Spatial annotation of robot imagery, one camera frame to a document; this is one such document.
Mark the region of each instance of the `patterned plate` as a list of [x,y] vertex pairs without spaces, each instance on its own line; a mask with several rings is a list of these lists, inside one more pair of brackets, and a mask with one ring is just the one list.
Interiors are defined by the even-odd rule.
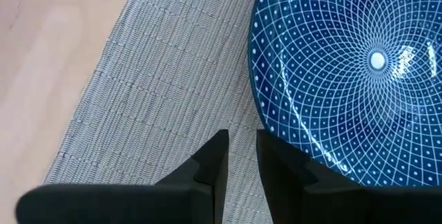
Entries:
[[266,128],[362,185],[442,184],[441,2],[256,0]]

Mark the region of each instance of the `black object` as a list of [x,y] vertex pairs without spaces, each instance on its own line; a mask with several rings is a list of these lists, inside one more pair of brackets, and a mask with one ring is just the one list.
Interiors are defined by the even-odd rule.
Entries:
[[229,132],[217,132],[156,185],[46,185],[21,197],[29,223],[221,223]]
[[256,151],[275,224],[439,222],[442,187],[363,187],[264,130]]

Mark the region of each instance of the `wooden table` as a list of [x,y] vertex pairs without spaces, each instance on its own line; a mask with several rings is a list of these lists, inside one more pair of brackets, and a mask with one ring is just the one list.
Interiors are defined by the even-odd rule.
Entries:
[[0,223],[40,184],[125,0],[0,0]]

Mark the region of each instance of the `gray woven placemat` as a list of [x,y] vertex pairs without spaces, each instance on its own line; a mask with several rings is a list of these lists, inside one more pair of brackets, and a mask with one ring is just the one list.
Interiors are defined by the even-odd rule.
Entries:
[[271,223],[247,33],[254,0],[128,0],[45,183],[150,185],[228,129],[225,223]]

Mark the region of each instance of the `white dot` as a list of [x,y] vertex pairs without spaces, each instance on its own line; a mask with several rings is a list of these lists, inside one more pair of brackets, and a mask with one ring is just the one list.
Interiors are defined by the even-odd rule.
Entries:
[[372,64],[373,68],[381,69],[385,65],[385,58],[381,53],[375,52],[370,59],[370,63]]

